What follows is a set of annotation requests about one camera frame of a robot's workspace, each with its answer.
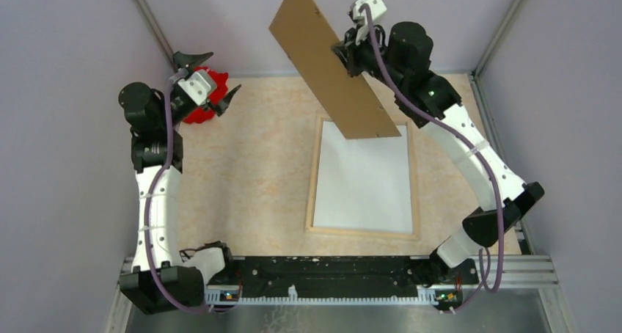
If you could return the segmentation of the brown cardboard backing board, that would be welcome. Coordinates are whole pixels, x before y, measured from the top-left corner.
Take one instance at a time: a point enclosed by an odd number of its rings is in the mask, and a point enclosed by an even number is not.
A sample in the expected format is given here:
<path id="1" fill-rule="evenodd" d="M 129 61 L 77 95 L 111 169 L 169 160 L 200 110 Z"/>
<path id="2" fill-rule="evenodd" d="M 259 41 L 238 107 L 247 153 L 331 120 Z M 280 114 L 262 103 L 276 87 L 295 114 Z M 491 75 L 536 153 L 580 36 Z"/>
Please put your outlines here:
<path id="1" fill-rule="evenodd" d="M 314 0 L 282 0 L 269 31 L 344 138 L 400 136 L 366 80 L 332 52 L 337 35 Z"/>

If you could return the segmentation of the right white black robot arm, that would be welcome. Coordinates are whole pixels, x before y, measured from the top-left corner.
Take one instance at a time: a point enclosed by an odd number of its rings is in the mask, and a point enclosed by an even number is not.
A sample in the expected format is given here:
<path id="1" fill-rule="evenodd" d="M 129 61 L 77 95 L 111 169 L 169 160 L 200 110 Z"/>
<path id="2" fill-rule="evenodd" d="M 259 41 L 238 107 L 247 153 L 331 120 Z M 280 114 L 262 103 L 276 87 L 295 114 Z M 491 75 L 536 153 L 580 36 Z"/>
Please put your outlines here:
<path id="1" fill-rule="evenodd" d="M 377 25 L 375 32 L 377 51 L 369 37 L 356 40 L 355 28 L 331 50 L 349 76 L 368 73 L 393 89 L 398 108 L 443 149 L 479 204 L 430 255 L 431 276 L 449 283 L 468 257 L 500 242 L 545 191 L 508 167 L 475 127 L 454 87 L 430 69 L 433 40 L 420 24 L 403 21 L 389 32 Z"/>

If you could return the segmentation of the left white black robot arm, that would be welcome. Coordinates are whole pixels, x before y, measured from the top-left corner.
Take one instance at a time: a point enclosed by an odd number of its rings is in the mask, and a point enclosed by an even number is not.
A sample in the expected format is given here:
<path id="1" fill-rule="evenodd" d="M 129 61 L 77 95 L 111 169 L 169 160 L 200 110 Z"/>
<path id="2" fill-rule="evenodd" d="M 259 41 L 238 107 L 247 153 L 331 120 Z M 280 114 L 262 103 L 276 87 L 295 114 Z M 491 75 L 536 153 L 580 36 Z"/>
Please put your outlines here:
<path id="1" fill-rule="evenodd" d="M 205 302 L 210 279 L 226 284 L 235 275 L 230 251 L 222 243 L 198 249 L 183 260 L 177 248 L 178 195 L 183 176 L 183 138 L 176 131 L 193 111 L 223 115 L 237 87 L 217 103 L 210 98 L 221 84 L 205 63 L 213 56 L 172 55 L 175 73 L 158 90 L 136 81 L 120 90 L 118 103 L 130 125 L 131 162 L 139 196 L 138 238 L 133 262 L 118 279 L 120 292 L 141 312 L 214 311 Z"/>

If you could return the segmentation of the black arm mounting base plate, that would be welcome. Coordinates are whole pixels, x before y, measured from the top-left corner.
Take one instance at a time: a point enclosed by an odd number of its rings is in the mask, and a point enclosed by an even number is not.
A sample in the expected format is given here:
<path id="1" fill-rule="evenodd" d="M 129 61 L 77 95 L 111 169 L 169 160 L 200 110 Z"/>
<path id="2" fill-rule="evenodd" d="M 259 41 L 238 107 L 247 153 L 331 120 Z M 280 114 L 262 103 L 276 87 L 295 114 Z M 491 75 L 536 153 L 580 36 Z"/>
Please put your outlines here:
<path id="1" fill-rule="evenodd" d="M 234 257 L 205 287 L 207 299 L 372 301 L 414 299 L 427 288 L 479 282 L 474 260 L 448 268 L 418 256 Z"/>

